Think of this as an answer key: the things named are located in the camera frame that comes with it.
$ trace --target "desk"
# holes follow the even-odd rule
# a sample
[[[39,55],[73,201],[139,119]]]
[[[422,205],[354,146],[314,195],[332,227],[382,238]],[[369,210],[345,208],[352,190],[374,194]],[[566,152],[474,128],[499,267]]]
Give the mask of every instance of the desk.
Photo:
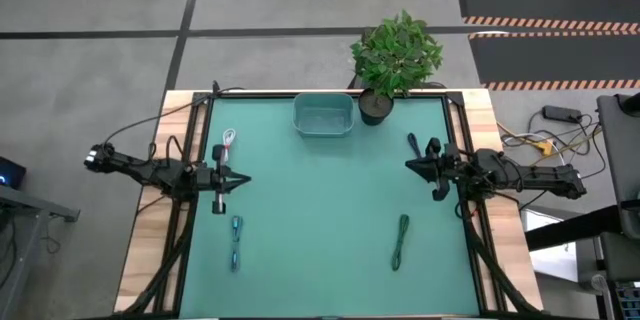
[[[489,93],[483,89],[458,90],[464,98],[467,122],[471,130],[471,140],[475,148],[500,149],[500,139],[495,123],[495,116],[491,107]],[[421,93],[441,93],[442,90],[421,90]],[[189,103],[193,97],[192,91],[173,91],[167,94],[163,105],[163,112],[170,111],[180,105]],[[178,111],[172,115],[161,119],[156,143],[161,148],[170,135],[176,135],[182,142],[186,132],[186,124],[189,118],[189,109]],[[200,132],[204,117],[202,114],[197,117],[192,154],[198,152]],[[458,134],[456,139],[459,147],[464,147],[461,134],[460,122],[456,121],[457,116],[453,116],[453,128]],[[428,139],[419,139],[422,143]],[[139,206],[153,201],[158,197],[155,189],[144,189]],[[425,201],[431,201],[429,194],[425,194]],[[136,220],[129,252],[121,279],[118,298],[114,310],[126,308],[146,286],[148,280],[153,276],[161,259],[164,249],[164,239],[167,234],[168,219],[171,212],[170,201],[160,203],[148,208]],[[524,234],[517,206],[507,200],[494,198],[487,201],[487,214],[492,237],[497,253],[497,259],[507,275],[516,287],[524,294],[527,300],[534,306],[541,308],[541,300],[538,292],[535,276],[531,266],[531,261],[524,241]],[[165,308],[169,308],[174,297],[174,284],[178,267],[172,271],[169,279],[168,290],[165,294]],[[487,306],[495,308],[496,300],[493,297],[492,281],[488,272],[481,265],[482,283],[487,296]]]

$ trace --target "black floor mat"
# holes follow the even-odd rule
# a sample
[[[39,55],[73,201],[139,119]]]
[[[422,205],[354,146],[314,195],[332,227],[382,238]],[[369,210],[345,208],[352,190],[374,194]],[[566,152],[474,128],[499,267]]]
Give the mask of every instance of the black floor mat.
[[[469,24],[636,30],[640,0],[460,0]]]
[[[640,87],[635,31],[469,35],[480,82],[492,90]]]

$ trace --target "black power adapter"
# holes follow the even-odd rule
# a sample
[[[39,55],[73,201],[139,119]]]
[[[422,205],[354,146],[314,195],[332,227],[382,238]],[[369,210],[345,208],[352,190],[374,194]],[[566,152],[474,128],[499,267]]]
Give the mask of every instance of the black power adapter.
[[[542,108],[542,117],[548,120],[579,124],[580,119],[582,119],[582,112],[576,109],[546,105]]]

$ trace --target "white cable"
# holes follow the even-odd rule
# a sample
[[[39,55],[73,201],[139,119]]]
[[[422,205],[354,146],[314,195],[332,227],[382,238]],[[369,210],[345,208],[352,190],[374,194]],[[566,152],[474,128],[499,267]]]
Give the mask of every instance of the white cable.
[[[540,134],[533,134],[533,133],[523,133],[523,134],[516,134],[512,137],[508,137],[506,139],[504,139],[503,141],[505,143],[509,142],[509,140],[514,140],[517,137],[524,137],[524,136],[535,136],[537,138],[540,138],[542,140],[548,140],[546,137],[540,135]],[[551,142],[551,146],[553,146],[553,148],[556,150],[556,152],[558,153],[558,156],[560,157],[560,161],[562,161],[562,165],[566,165],[566,163],[564,162],[564,158],[562,157],[562,153],[560,152],[560,150],[558,149],[558,147],[556,146],[556,144],[554,144],[553,142]]]
[[[222,144],[224,144],[224,163],[229,162],[229,149],[233,143],[233,139],[236,138],[236,131],[234,129],[227,129],[222,134]]]

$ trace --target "concrete floor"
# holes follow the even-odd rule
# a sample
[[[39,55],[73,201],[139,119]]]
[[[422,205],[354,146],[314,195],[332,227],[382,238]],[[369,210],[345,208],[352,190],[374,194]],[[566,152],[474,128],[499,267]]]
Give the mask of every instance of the concrete floor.
[[[0,32],[177,29],[186,0],[0,0]],[[366,26],[407,9],[430,25],[462,25],[458,0],[198,0],[192,28]],[[438,35],[445,62],[433,80],[479,87],[465,35]],[[176,88],[342,88],[351,80],[352,36],[190,39]],[[29,168],[24,190],[82,209],[74,225],[51,224],[62,250],[43,255],[17,318],[68,319],[111,312],[140,187],[123,176],[87,172],[89,147],[117,128],[157,114],[174,39],[0,41],[0,154]],[[496,92],[497,118],[524,130],[542,105],[593,113],[605,91]],[[562,125],[538,121],[540,127]],[[146,156],[153,124],[115,138],[124,152]],[[527,162],[535,153],[509,153]],[[574,160],[583,174],[591,155]],[[586,183],[589,194],[540,204],[585,212],[613,202],[609,173]],[[529,199],[532,194],[523,194]],[[596,317],[592,296],[541,279],[547,310]]]

